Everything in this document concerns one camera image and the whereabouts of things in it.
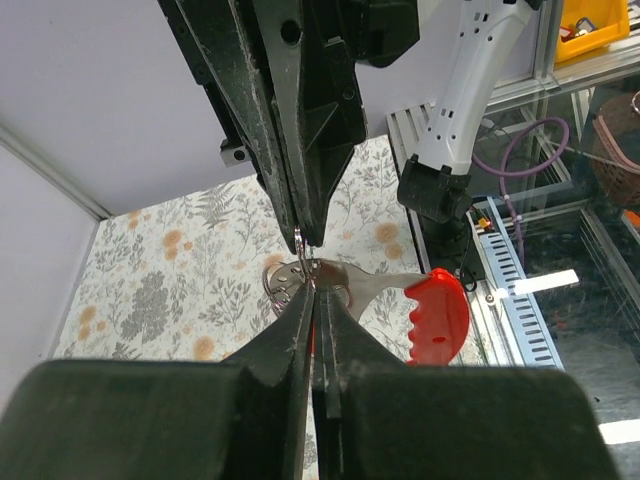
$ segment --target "screw hole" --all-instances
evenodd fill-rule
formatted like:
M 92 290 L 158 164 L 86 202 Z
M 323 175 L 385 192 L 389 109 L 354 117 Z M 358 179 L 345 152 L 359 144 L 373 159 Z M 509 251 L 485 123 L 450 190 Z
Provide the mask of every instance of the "screw hole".
M 347 87 L 342 91 L 342 98 L 344 98 L 345 100 L 351 100 L 353 97 L 355 97 L 356 92 L 353 91 L 353 88 L 351 87 Z
M 286 20 L 280 27 L 280 36 L 284 43 L 292 47 L 296 46 L 302 36 L 300 26 L 294 20 Z
M 177 26 L 176 28 L 176 33 L 178 34 L 178 36 L 180 38 L 184 38 L 187 36 L 188 30 L 187 30 L 187 26 L 184 24 L 180 24 Z
M 207 69 L 204 67 L 204 65 L 198 65 L 196 66 L 196 75 L 199 77 L 204 77 L 207 74 Z

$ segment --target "floral background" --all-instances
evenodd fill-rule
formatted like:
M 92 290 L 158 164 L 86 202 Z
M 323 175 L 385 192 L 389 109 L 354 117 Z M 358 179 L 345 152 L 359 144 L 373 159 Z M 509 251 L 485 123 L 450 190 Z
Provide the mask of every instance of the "floral background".
M 329 210 L 316 257 L 368 272 L 418 272 L 387 137 L 357 147 Z M 274 319 L 260 277 L 293 261 L 255 176 L 100 225 L 56 350 L 58 357 L 219 361 Z M 413 302 L 380 294 L 363 324 L 400 358 L 409 351 Z M 470 336 L 459 361 L 481 363 Z M 311 409 L 306 479 L 316 478 Z

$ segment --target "cable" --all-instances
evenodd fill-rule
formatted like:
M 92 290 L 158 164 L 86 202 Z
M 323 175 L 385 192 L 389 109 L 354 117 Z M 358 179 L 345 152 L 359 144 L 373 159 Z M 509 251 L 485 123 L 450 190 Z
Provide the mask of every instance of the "cable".
M 553 155 L 551 155 L 547 160 L 545 160 L 541 164 L 536 165 L 535 167 L 529 168 L 527 170 L 522 170 L 519 172 L 507 172 L 507 166 L 509 162 L 512 160 L 511 155 L 513 153 L 513 150 L 520 144 L 520 142 L 530 132 L 532 132 L 533 130 L 535 130 L 541 125 L 546 125 L 549 123 L 555 123 L 563 129 L 562 141 L 558 145 L 558 148 L 556 149 L 556 151 L 553 152 Z M 502 160 L 500 162 L 500 170 L 496 170 L 495 168 L 492 168 L 486 163 L 484 163 L 480 159 L 480 157 L 476 155 L 475 152 L 472 155 L 473 163 L 475 163 L 481 170 L 484 170 L 485 172 L 500 178 L 500 194 L 502 195 L 504 199 L 504 203 L 507 206 L 507 209 L 509 210 L 509 215 L 511 215 L 511 219 L 513 221 L 513 225 L 516 231 L 516 237 L 518 239 L 518 257 L 520 258 L 520 263 L 522 264 L 522 268 L 524 268 L 524 236 L 522 235 L 522 227 L 520 225 L 522 221 L 522 217 L 518 215 L 518 212 L 513 206 L 513 202 L 511 202 L 511 198 L 509 197 L 509 194 L 507 192 L 507 185 L 505 182 L 505 178 L 523 178 L 523 177 L 528 177 L 528 176 L 540 173 L 547 167 L 550 167 L 556 160 L 558 160 L 560 158 L 560 155 L 564 153 L 568 145 L 569 145 L 569 124 L 560 117 L 548 117 L 532 123 L 527 128 L 519 132 L 518 135 L 516 135 L 513 138 L 513 140 L 511 140 L 506 150 L 504 151 L 504 154 L 502 155 Z
M 467 293 L 471 293 L 471 292 L 475 292 L 476 289 L 478 288 L 478 282 L 476 282 L 476 279 L 473 276 L 473 273 L 471 273 L 469 268 L 467 268 L 467 266 L 465 265 L 467 263 L 467 257 L 469 256 L 469 251 L 471 250 L 471 242 L 473 240 L 473 228 L 471 228 L 471 223 L 468 221 L 468 219 L 466 220 L 467 221 L 465 221 L 464 223 L 468 231 L 467 245 L 464 247 L 464 253 L 462 254 L 462 260 L 460 261 L 460 267 L 458 269 L 458 278 L 460 279 L 462 288 L 464 288 L 464 290 Z M 465 275 L 468 275 L 471 277 L 471 288 L 467 287 L 467 283 L 464 281 Z

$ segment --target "red plastic handle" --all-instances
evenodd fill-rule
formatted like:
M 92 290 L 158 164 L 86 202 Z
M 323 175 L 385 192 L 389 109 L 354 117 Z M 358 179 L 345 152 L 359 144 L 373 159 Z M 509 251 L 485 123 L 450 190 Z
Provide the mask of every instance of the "red plastic handle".
M 409 314 L 413 328 L 409 365 L 448 365 L 469 333 L 469 306 L 460 281 L 442 268 L 404 290 L 418 302 Z

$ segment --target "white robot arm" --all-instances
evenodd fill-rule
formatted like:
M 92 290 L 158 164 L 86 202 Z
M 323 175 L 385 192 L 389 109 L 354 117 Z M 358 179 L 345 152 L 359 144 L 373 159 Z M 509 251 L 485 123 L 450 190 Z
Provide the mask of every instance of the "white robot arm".
M 436 236 L 437 230 L 450 235 L 447 224 L 459 222 L 471 206 L 465 190 L 478 127 L 513 45 L 543 0 L 461 1 L 449 81 L 398 188 L 400 203 L 434 223 Z M 429 16 L 439 3 L 419 11 Z

